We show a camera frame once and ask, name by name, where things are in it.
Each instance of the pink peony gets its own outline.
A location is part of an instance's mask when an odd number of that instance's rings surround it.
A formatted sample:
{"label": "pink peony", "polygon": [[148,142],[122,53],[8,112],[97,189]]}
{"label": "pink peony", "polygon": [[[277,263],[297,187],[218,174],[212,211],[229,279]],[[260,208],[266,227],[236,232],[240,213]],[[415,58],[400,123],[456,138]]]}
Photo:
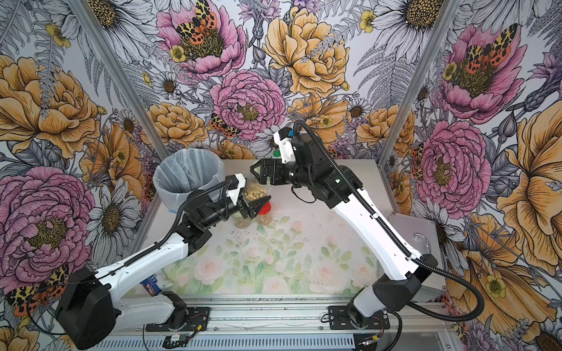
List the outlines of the pink peony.
{"label": "pink peony", "polygon": [[186,83],[192,79],[207,80],[209,77],[222,76],[230,70],[238,69],[246,59],[246,34],[242,26],[236,27],[224,6],[217,6],[209,0],[211,12],[216,14],[216,29],[212,29],[205,40],[207,43],[193,45],[189,38],[184,38],[176,28],[187,22],[193,22],[196,6],[187,11],[183,6],[180,12],[159,12],[156,15],[156,26],[162,50],[173,49],[173,59],[179,63],[182,73],[178,78]]}
{"label": "pink peony", "polygon": [[64,264],[70,273],[84,267],[95,205],[87,186],[59,168],[0,180],[0,288],[37,286]]}
{"label": "pink peony", "polygon": [[467,121],[440,121],[423,147],[420,199],[437,202],[451,218],[467,216],[488,190],[492,175],[480,131]]}
{"label": "pink peony", "polygon": [[500,32],[492,29],[482,32],[481,28],[469,25],[459,36],[445,59],[443,80],[437,87],[436,103],[445,111],[451,111],[460,119],[469,118],[476,124],[489,121],[500,112],[519,91],[523,79],[516,79],[521,70],[519,64],[527,46],[518,48],[521,41],[520,28],[515,29],[515,36],[509,45],[511,52],[498,66],[482,65],[474,74],[467,72],[469,60],[466,48],[479,45],[483,48],[493,43]]}
{"label": "pink peony", "polygon": [[283,93],[276,83],[247,70],[229,73],[211,88],[214,112],[229,126],[241,130],[238,136],[255,140],[256,133],[285,118]]}

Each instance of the floral tablecloth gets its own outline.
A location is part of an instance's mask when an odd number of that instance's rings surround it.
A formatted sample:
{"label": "floral tablecloth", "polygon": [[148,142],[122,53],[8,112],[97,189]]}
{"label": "floral tablecloth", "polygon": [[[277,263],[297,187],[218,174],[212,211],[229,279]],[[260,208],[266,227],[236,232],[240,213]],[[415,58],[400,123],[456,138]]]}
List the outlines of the floral tablecloth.
{"label": "floral tablecloth", "polygon": [[[306,204],[276,186],[273,221],[246,229],[221,222],[196,254],[162,271],[179,295],[354,294],[377,279],[377,259],[323,202]],[[305,189],[297,189],[303,197]]]}

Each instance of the lavender flower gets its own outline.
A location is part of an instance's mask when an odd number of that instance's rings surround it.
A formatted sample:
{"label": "lavender flower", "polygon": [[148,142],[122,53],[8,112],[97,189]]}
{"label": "lavender flower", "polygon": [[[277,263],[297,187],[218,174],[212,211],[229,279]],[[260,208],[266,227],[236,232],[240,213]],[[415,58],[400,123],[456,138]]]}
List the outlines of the lavender flower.
{"label": "lavender flower", "polygon": [[298,9],[306,8],[311,12],[318,12],[320,10],[320,0],[294,0],[294,5]]}
{"label": "lavender flower", "polygon": [[279,0],[240,0],[240,18],[246,23],[249,19],[254,21],[267,20],[271,22],[279,16]]}

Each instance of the table surface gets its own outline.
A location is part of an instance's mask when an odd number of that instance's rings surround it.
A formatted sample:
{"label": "table surface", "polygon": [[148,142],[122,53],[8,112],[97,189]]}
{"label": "table surface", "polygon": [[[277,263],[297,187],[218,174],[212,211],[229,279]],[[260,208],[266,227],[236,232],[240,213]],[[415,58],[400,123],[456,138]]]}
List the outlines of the table surface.
{"label": "table surface", "polygon": [[[226,174],[248,174],[255,160],[224,160]],[[391,203],[373,160],[338,160],[363,182],[378,209],[388,217]],[[273,221],[255,220],[246,229],[232,218],[211,229],[197,253],[161,273],[179,295],[192,294],[354,294],[377,279],[377,260],[359,235],[320,201],[301,202],[288,185],[270,191]],[[297,193],[310,199],[306,188]],[[143,247],[163,237],[175,214],[161,204]]]}

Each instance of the butterfly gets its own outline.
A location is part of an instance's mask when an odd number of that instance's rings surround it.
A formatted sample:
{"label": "butterfly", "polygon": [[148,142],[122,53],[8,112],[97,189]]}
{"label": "butterfly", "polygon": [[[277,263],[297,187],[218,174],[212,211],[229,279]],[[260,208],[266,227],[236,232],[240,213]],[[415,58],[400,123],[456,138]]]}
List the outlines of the butterfly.
{"label": "butterfly", "polygon": [[517,23],[510,25],[500,33],[500,36],[493,43],[485,47],[470,45],[466,48],[465,58],[469,61],[465,68],[466,71],[469,74],[475,74],[478,71],[488,69],[489,65],[499,66],[504,62],[511,53],[509,45],[515,38],[518,26]]}
{"label": "butterfly", "polygon": [[197,0],[195,17],[192,22],[178,25],[176,31],[193,45],[201,45],[205,42],[205,37],[209,36],[210,31],[216,28],[216,23],[216,13],[211,11],[208,1]]}
{"label": "butterfly", "polygon": [[6,294],[6,301],[14,307],[16,317],[32,315],[40,304],[46,306],[50,300],[57,299],[64,293],[66,286],[54,285],[68,282],[69,276],[69,266],[62,265],[39,286],[22,286],[9,291]]}
{"label": "butterfly", "polygon": [[209,121],[209,127],[211,127],[211,129],[217,129],[220,134],[224,135],[227,138],[233,138],[241,132],[239,128],[232,127],[226,124],[223,119],[215,113],[212,114],[212,118]]}

